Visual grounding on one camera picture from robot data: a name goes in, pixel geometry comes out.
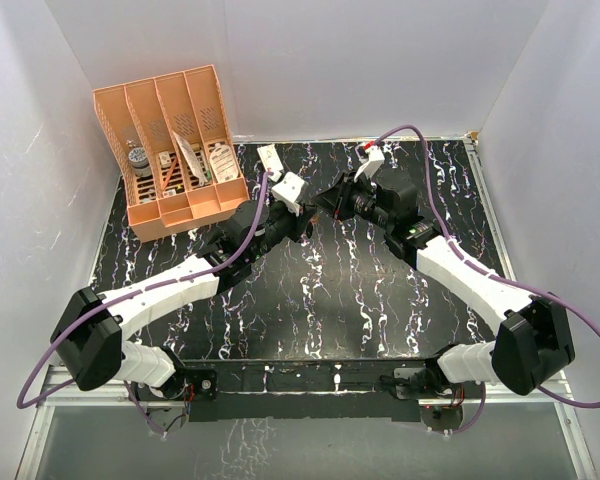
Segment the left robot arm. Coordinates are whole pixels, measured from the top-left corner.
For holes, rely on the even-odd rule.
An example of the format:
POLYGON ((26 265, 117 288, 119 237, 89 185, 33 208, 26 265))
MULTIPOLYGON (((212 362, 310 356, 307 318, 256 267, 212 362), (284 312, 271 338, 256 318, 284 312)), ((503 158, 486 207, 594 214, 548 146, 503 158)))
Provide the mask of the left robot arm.
POLYGON ((77 387, 92 391, 111 380, 144 384, 174 399, 194 383, 193 373, 166 347, 132 342, 152 322, 188 304, 226 292, 252 273, 252 265, 283 240, 312 234, 316 209, 291 212, 282 201, 243 202, 212 225, 202 248, 180 264, 125 288, 74 293, 51 342, 77 387))

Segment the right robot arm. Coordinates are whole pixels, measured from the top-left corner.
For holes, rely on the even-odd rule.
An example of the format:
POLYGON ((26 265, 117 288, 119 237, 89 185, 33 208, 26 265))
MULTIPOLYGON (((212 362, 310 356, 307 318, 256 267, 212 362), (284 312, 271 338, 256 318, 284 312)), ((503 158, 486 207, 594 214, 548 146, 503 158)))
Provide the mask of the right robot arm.
POLYGON ((358 216, 381 228, 391 253, 462 300, 491 328, 494 341, 457 344, 435 354, 427 388, 446 397, 461 383, 502 383, 527 395, 575 358, 564 307, 525 289, 498 282, 466 253, 457 255, 438 221, 423 216, 417 189, 399 170, 374 182, 353 171, 342 174, 313 203, 332 218, 358 216))

